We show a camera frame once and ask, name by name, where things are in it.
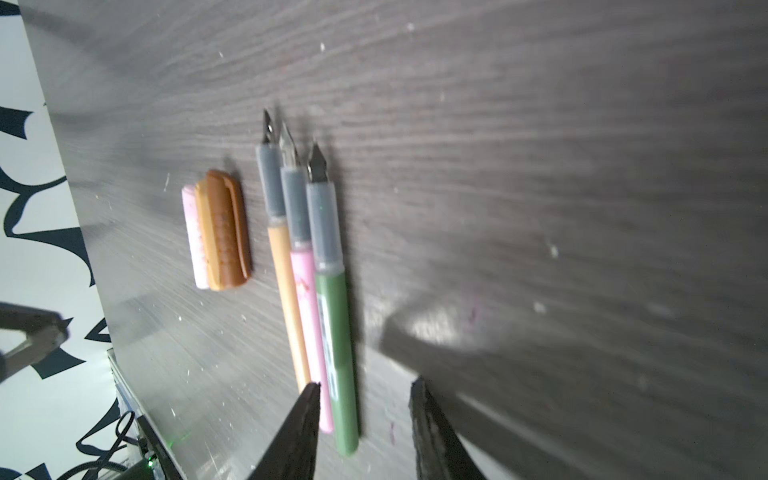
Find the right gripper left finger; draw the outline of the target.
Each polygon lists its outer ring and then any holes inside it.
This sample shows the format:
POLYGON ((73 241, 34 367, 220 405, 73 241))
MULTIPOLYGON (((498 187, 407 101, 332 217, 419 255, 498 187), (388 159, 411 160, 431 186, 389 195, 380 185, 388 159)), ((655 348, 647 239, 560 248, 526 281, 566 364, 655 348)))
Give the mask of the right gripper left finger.
POLYGON ((309 383, 248 480, 313 479, 320 416, 319 383, 309 383))

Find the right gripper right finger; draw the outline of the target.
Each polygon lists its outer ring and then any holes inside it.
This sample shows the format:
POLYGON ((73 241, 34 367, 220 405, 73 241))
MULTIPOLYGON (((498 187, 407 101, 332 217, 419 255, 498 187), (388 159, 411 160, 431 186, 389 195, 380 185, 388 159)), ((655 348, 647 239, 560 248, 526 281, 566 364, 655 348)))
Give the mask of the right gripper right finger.
POLYGON ((421 376, 411 385, 409 410, 419 480, 486 479, 421 376))

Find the green marker pen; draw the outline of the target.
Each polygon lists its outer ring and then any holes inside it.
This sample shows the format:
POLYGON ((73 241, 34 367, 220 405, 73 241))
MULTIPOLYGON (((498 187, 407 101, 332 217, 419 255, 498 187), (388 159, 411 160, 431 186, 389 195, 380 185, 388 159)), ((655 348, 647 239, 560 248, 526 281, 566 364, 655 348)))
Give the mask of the green marker pen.
POLYGON ((306 185, 315 266, 315 289, 327 370, 336 448, 351 457, 359 446, 348 287, 335 184, 318 144, 311 147, 306 185))

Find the pink marker pen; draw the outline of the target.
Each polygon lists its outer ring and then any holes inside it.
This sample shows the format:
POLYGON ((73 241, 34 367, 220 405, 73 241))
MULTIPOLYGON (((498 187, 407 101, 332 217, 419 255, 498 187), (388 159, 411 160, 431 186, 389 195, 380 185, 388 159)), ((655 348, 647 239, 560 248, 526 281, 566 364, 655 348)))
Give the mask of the pink marker pen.
POLYGON ((306 194, 307 170, 300 161, 287 124, 281 125, 279 148, 290 258, 310 377, 313 382, 321 385, 319 429, 323 433, 331 434, 334 431, 334 420, 327 389, 327 370, 316 297, 315 265, 306 194))

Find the pink pen cap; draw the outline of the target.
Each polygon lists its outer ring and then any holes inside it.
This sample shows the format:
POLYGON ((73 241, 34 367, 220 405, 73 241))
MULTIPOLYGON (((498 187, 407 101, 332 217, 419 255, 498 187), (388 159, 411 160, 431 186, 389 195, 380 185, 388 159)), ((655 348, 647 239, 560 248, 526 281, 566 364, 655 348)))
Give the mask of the pink pen cap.
POLYGON ((207 263, 194 187, 185 185, 181 190, 181 197, 194 282, 198 289, 207 290, 209 289, 207 263))

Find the brown pen cap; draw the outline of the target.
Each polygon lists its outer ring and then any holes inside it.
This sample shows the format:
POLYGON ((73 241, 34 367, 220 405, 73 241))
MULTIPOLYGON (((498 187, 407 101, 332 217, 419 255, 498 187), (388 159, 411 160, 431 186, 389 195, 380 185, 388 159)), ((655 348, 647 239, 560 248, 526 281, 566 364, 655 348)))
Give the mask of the brown pen cap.
POLYGON ((208 170, 194 193, 209 288, 224 291, 245 284, 252 261, 239 181, 225 171, 208 170))

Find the tan brown marker pen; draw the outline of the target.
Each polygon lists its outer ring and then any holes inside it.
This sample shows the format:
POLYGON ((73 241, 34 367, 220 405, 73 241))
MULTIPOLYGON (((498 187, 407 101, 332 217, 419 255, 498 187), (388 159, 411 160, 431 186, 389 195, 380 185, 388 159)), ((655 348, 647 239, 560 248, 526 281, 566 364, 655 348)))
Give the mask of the tan brown marker pen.
POLYGON ((275 124, 263 110, 262 140, 255 148, 264 197, 267 233, 299 391, 311 382, 301 317, 293 275, 287 210, 280 176, 281 155, 275 124))

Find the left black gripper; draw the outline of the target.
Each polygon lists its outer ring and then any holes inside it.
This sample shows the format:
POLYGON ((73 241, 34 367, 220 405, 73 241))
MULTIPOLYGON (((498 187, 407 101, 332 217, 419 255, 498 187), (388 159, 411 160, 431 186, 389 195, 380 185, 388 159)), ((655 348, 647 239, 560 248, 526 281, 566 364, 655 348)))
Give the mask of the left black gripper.
POLYGON ((1 304, 1 329, 24 335, 9 352, 1 353, 1 382, 44 360, 68 338, 67 322, 54 311, 1 304))

